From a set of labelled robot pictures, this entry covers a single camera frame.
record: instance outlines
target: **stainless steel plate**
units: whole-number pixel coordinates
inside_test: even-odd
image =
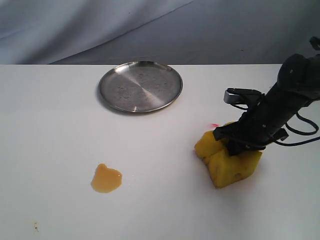
[[[151,61],[122,64],[108,71],[99,91],[110,107],[130,113],[162,109],[180,95],[182,79],[172,67]]]

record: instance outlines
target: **sponge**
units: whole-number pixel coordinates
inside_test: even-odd
[[[251,176],[262,156],[260,151],[245,151],[229,156],[226,140],[217,141],[213,131],[207,131],[194,146],[196,155],[207,165],[216,188],[224,188]]]

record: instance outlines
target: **white table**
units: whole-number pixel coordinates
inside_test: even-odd
[[[111,68],[0,66],[1,240],[320,239],[319,143],[272,144],[253,176],[223,189],[193,153],[209,123],[240,117],[225,89],[267,92],[279,65],[174,66],[181,96],[147,115],[97,99]],[[301,114],[319,124],[319,106]],[[109,194],[90,186],[98,163],[123,174]]]

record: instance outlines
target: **liquid stain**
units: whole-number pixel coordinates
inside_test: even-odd
[[[95,169],[91,186],[98,193],[107,194],[116,190],[122,183],[122,174],[118,170],[108,168],[100,163]]]

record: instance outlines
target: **gray fabric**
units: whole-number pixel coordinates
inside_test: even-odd
[[[319,23],[319,0],[194,0],[56,64],[280,64],[315,54]]]
[[[0,64],[48,64],[192,0],[0,0]]]

